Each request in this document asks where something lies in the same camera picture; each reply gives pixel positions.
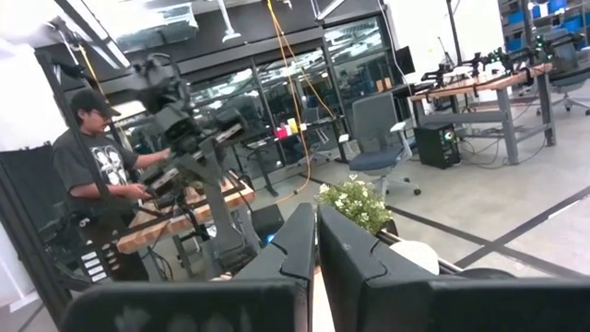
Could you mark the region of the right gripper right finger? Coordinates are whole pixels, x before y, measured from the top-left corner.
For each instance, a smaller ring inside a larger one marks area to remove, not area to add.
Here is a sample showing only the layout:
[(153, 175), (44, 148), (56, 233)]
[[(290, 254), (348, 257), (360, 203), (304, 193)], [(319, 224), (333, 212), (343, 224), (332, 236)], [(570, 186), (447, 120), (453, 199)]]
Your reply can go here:
[(568, 332), (589, 328), (589, 280), (436, 276), (335, 208), (317, 209), (337, 331)]

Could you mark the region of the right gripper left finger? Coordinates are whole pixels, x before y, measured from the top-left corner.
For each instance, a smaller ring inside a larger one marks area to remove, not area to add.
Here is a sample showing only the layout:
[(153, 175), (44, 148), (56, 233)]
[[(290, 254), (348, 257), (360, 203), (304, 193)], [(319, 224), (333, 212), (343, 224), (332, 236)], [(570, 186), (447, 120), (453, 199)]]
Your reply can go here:
[(313, 206), (301, 203), (274, 239), (229, 280), (117, 282), (66, 308), (65, 332), (309, 332), (313, 328)]

